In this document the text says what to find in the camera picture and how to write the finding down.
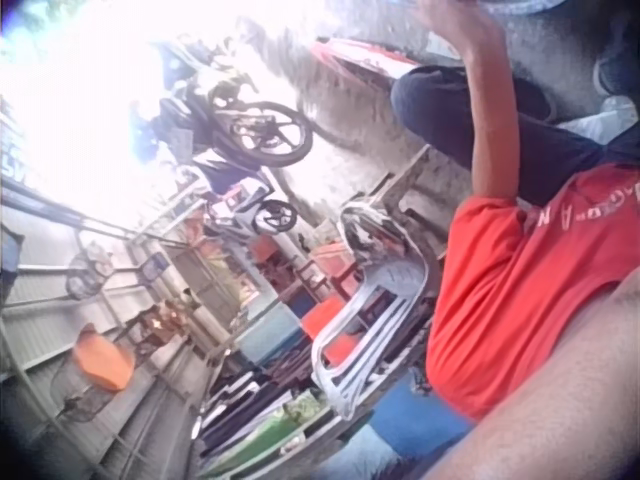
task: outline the orange stool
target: orange stool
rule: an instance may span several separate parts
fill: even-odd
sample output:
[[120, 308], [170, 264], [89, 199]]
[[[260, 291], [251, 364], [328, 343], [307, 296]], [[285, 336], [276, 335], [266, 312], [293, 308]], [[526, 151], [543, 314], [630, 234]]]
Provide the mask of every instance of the orange stool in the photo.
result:
[[[333, 294], [324, 302], [317, 304], [301, 320], [302, 329], [312, 340], [345, 306], [340, 295]], [[358, 344], [358, 339], [351, 335], [342, 334], [325, 348], [324, 355], [332, 365], [340, 365]]]

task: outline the blue jeans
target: blue jeans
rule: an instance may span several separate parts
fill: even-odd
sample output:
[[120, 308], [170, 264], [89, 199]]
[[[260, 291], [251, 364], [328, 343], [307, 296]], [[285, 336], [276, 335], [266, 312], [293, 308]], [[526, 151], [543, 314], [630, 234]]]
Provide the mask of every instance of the blue jeans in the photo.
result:
[[[545, 205], [565, 182], [602, 163], [640, 165], [640, 123], [609, 145], [535, 120], [538, 95], [527, 82], [515, 81], [520, 112], [520, 196]], [[473, 155], [473, 120], [466, 77], [459, 69], [419, 67], [397, 80], [391, 103], [400, 122], [466, 169]]]

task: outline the corrugated metal wall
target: corrugated metal wall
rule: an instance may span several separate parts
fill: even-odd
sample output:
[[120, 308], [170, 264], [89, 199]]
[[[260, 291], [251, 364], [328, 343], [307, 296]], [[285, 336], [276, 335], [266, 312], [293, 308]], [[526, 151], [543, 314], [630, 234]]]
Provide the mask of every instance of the corrugated metal wall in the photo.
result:
[[[26, 236], [20, 259], [23, 265], [65, 266], [79, 251], [71, 227], [6, 207], [2, 214], [4, 224]], [[140, 260], [129, 258], [124, 243], [116, 242], [121, 243], [116, 245], [117, 267], [135, 265]], [[16, 363], [26, 372], [27, 383], [3, 358], [3, 422], [20, 433], [34, 459], [48, 462], [48, 471], [57, 472], [60, 478], [89, 478], [96, 474], [92, 464], [104, 467], [99, 477], [182, 478], [195, 418], [195, 408], [189, 402], [198, 396], [206, 375], [203, 359], [182, 339], [174, 339], [156, 352], [151, 362], [138, 368], [128, 388], [93, 421], [76, 423], [61, 418], [60, 425], [70, 434], [69, 440], [47, 426], [33, 394], [55, 417], [60, 407], [50, 396], [51, 379], [80, 329], [93, 322], [98, 331], [115, 335], [121, 322], [158, 300], [157, 294], [145, 287], [127, 288], [137, 283], [136, 275], [121, 273], [109, 280], [104, 296], [82, 302], [23, 304], [65, 296], [64, 282], [60, 274], [20, 275], [7, 300], [2, 312], [6, 342]]]

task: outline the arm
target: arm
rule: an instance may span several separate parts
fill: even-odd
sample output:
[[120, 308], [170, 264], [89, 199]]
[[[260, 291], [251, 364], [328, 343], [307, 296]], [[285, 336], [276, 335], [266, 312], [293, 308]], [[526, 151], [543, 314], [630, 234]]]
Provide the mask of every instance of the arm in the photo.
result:
[[515, 198], [520, 135], [502, 27], [475, 0], [421, 0], [418, 13], [434, 33], [453, 45], [465, 63], [475, 131], [474, 194]]
[[640, 269], [425, 480], [619, 478], [640, 448]]

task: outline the scooter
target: scooter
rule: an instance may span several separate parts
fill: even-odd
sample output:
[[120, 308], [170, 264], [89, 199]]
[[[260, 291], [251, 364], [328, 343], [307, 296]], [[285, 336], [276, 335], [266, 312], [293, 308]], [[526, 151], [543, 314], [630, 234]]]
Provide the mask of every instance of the scooter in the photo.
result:
[[273, 192], [269, 182], [245, 178], [224, 195], [223, 201], [208, 202], [204, 234], [246, 244], [257, 235], [288, 232], [295, 226], [298, 212], [288, 202], [267, 198]]
[[163, 59], [165, 88], [160, 115], [151, 121], [155, 136], [171, 144], [175, 129], [193, 132], [194, 154], [209, 149], [241, 168], [281, 168], [302, 160], [313, 145], [304, 115], [274, 102], [245, 103], [245, 86], [257, 92], [251, 78], [233, 64], [193, 54], [180, 42], [155, 45]]

